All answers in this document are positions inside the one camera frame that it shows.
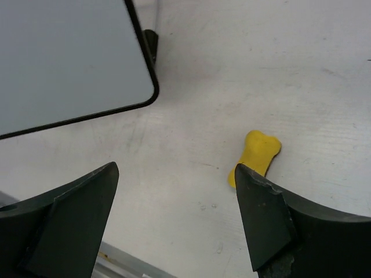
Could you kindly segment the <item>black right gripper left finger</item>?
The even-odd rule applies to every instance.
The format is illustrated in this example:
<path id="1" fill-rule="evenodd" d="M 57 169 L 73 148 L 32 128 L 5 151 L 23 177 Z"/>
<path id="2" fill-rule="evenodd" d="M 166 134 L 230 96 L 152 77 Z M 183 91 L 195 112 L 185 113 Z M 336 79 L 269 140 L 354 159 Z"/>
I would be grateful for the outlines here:
<path id="1" fill-rule="evenodd" d="M 118 180 L 110 162 L 1 207 L 1 277 L 91 277 Z"/>

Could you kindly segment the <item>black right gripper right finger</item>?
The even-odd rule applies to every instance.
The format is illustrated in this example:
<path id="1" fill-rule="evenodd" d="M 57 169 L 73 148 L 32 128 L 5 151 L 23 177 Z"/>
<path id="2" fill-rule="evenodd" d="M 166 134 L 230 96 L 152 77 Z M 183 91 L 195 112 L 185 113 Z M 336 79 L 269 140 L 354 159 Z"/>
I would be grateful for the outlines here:
<path id="1" fill-rule="evenodd" d="M 369 277 L 370 218 L 288 191 L 243 164 L 237 199 L 259 277 Z"/>

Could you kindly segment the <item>yellow bone-shaped eraser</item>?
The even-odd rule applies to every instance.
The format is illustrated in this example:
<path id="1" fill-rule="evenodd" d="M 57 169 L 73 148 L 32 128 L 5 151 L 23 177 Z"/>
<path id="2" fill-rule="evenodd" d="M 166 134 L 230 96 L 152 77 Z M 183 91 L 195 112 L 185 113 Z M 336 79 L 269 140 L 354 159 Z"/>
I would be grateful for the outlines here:
<path id="1" fill-rule="evenodd" d="M 268 136 L 259 130 L 248 132 L 243 152 L 228 175 L 229 186 L 236 188 L 235 169 L 238 164 L 243 164 L 265 177 L 271 162 L 280 153 L 281 148 L 282 143 L 274 136 Z"/>

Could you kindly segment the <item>whiteboard with black frame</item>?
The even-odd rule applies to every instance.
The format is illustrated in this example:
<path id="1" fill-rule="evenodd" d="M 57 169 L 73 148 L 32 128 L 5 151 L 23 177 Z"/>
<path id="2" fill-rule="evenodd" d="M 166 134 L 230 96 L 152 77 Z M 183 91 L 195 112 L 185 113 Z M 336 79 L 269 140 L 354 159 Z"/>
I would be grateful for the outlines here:
<path id="1" fill-rule="evenodd" d="M 143 31 L 133 1 L 2 1 L 1 138 L 152 104 Z"/>

